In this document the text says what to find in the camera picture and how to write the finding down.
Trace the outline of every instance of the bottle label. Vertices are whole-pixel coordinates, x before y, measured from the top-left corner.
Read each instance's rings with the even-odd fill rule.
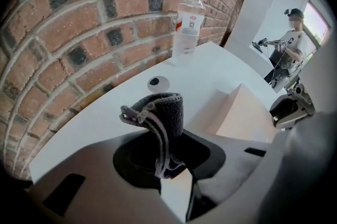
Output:
[[[184,35],[199,36],[204,15],[178,12],[175,30]]]

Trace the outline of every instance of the round hole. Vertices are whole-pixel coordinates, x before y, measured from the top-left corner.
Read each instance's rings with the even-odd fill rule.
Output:
[[[152,77],[147,82],[147,88],[153,93],[166,92],[170,87],[169,80],[164,76]]]
[[[150,85],[151,86],[156,86],[159,84],[159,79],[157,77],[153,78],[151,81],[150,81]]]

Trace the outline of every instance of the beige box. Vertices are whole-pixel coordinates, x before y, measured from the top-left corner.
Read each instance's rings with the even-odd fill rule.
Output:
[[[272,142],[277,129],[259,99],[243,84],[232,91],[206,131],[236,139]]]

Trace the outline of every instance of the white table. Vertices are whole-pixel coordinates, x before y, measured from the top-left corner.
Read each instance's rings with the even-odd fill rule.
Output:
[[[168,59],[109,91],[76,115],[30,163],[33,182],[87,145],[139,130],[120,121],[120,107],[132,105],[151,94],[147,83],[158,75],[170,81],[168,92],[183,96],[184,126],[187,130],[193,130],[194,117],[216,94],[229,94],[241,83],[267,109],[279,96],[259,74],[236,56],[214,43],[204,44],[196,48],[188,67],[175,67]]]

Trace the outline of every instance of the person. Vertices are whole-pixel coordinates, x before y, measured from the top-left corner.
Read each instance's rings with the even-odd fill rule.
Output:
[[[286,10],[285,14],[289,17],[289,25],[292,29],[286,32],[281,38],[287,42],[287,46],[281,48],[280,51],[275,49],[270,57],[270,61],[273,64],[275,71],[272,69],[264,78],[268,84],[270,84],[270,82],[276,82],[276,78],[280,73],[292,75],[305,59],[308,37],[303,31],[304,14],[297,8],[291,9],[291,11]],[[274,45],[276,48],[279,41],[280,40],[275,40],[269,44]]]

